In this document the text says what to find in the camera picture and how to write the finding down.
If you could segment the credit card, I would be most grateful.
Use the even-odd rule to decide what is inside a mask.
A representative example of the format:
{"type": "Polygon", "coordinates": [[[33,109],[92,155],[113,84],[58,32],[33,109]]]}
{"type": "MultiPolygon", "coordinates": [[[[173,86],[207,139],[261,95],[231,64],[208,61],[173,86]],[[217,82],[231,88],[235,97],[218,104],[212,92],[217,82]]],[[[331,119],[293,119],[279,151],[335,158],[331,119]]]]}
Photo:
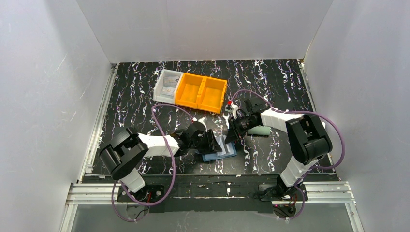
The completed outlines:
{"type": "Polygon", "coordinates": [[[162,89],[162,91],[161,91],[161,94],[162,95],[166,95],[166,96],[169,96],[169,97],[173,97],[174,96],[174,93],[175,93],[175,89],[174,88],[163,88],[162,89]]]}
{"type": "Polygon", "coordinates": [[[163,78],[163,85],[165,87],[176,87],[179,82],[180,76],[165,76],[163,78]]]}

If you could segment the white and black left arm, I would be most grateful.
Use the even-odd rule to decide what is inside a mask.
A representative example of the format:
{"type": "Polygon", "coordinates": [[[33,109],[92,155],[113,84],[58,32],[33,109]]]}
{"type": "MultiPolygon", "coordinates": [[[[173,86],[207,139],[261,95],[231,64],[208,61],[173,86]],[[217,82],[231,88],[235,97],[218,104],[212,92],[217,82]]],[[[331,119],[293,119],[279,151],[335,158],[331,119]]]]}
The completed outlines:
{"type": "Polygon", "coordinates": [[[176,130],[164,137],[145,135],[128,127],[103,146],[99,157],[113,180],[121,181],[136,193],[145,186],[137,171],[137,164],[144,157],[179,157],[191,150],[206,155],[221,152],[222,148],[213,131],[195,121],[186,129],[176,130]]]}

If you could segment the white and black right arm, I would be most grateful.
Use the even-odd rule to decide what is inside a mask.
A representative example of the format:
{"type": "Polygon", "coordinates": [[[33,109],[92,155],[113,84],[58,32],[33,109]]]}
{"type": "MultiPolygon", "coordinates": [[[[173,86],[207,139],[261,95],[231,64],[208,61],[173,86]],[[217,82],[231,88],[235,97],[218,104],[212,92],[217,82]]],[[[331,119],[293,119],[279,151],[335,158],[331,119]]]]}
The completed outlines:
{"type": "Polygon", "coordinates": [[[246,110],[236,109],[229,118],[225,142],[241,140],[248,131],[266,126],[287,133],[292,157],[276,184],[254,194],[255,199],[293,196],[312,167],[333,149],[320,118],[312,114],[279,113],[257,97],[244,101],[246,110]]]}

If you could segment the blue card holder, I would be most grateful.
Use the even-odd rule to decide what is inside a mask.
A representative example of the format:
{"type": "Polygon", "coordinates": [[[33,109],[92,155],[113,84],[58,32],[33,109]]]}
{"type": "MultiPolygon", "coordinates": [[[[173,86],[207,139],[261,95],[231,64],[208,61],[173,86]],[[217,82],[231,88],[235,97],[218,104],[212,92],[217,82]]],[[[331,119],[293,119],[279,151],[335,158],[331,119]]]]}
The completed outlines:
{"type": "Polygon", "coordinates": [[[237,151],[233,142],[225,143],[226,135],[221,135],[216,138],[218,145],[222,148],[221,152],[209,153],[202,155],[204,162],[209,162],[213,160],[220,160],[223,158],[234,157],[237,155],[237,151]]]}

